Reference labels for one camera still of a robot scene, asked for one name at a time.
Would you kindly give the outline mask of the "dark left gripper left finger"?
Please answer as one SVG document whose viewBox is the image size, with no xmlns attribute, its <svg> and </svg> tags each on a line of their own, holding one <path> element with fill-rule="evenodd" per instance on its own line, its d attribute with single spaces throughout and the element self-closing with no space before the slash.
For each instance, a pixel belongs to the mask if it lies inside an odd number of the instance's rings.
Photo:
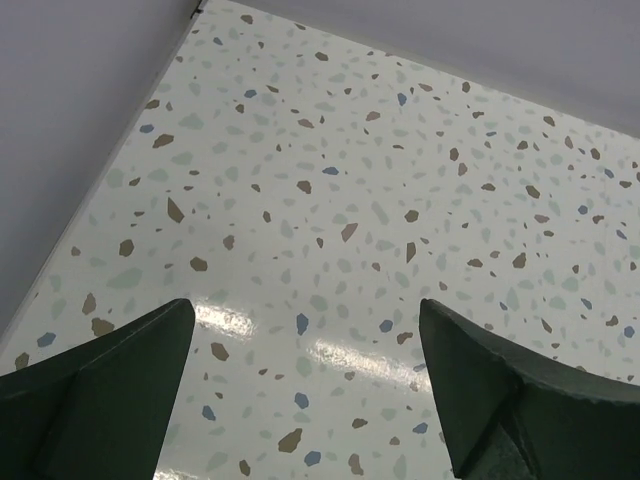
<svg viewBox="0 0 640 480">
<path fill-rule="evenodd" d="M 174 299 L 2 376 L 2 478 L 153 478 L 194 326 Z"/>
</svg>

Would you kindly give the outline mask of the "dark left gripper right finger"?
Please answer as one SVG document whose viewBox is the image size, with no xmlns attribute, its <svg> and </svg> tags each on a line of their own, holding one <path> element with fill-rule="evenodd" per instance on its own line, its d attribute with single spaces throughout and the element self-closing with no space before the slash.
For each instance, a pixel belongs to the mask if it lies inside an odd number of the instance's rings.
<svg viewBox="0 0 640 480">
<path fill-rule="evenodd" d="M 420 303 L 419 332 L 457 479 L 636 479 L 639 389 Z"/>
</svg>

